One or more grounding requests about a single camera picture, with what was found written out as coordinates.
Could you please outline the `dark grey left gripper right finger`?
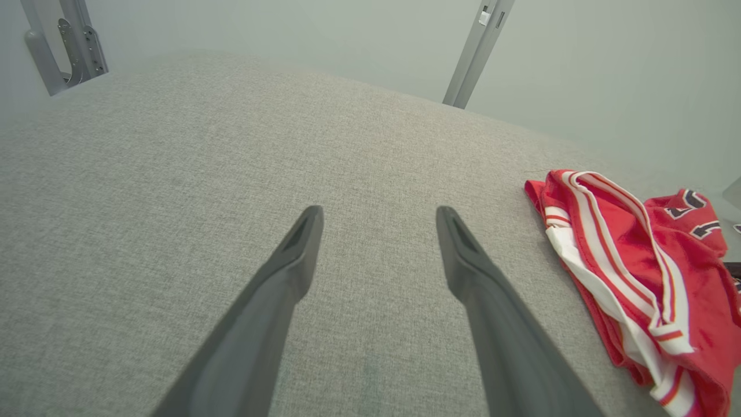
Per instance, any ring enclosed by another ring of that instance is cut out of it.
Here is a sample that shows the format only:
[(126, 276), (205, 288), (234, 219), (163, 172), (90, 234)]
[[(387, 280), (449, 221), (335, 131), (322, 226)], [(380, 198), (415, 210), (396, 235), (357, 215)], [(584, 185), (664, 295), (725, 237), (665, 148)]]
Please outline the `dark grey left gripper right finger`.
[(436, 210), (447, 286), (466, 309), (491, 416), (601, 416), (600, 407), (450, 206)]

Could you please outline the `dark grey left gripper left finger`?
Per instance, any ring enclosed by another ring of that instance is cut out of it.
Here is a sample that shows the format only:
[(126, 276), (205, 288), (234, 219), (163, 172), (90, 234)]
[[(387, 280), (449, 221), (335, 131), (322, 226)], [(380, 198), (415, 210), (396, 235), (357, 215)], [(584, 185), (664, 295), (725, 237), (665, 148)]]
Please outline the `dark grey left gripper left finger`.
[(313, 281), (324, 224), (318, 205), (300, 214), (153, 415), (269, 414), (289, 322)]

